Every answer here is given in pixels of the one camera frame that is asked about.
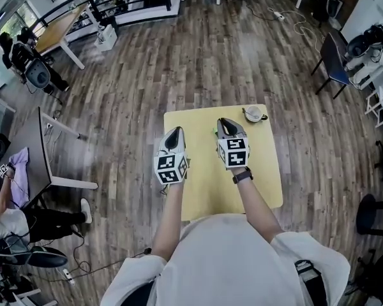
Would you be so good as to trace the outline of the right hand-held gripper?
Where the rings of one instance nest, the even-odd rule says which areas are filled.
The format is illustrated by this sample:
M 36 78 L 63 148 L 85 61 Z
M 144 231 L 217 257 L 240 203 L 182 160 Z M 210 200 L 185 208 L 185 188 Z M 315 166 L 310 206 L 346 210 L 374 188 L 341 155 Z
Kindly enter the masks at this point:
M 217 120 L 217 152 L 226 169 L 248 166 L 250 146 L 244 128 L 228 118 Z

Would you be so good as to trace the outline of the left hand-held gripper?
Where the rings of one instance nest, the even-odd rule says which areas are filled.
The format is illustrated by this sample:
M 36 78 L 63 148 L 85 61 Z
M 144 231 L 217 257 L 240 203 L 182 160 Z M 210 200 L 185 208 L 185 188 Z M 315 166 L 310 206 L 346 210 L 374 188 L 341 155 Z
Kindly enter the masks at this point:
M 171 129 L 159 143 L 154 172 L 161 185 L 182 183 L 188 171 L 186 142 L 181 126 Z

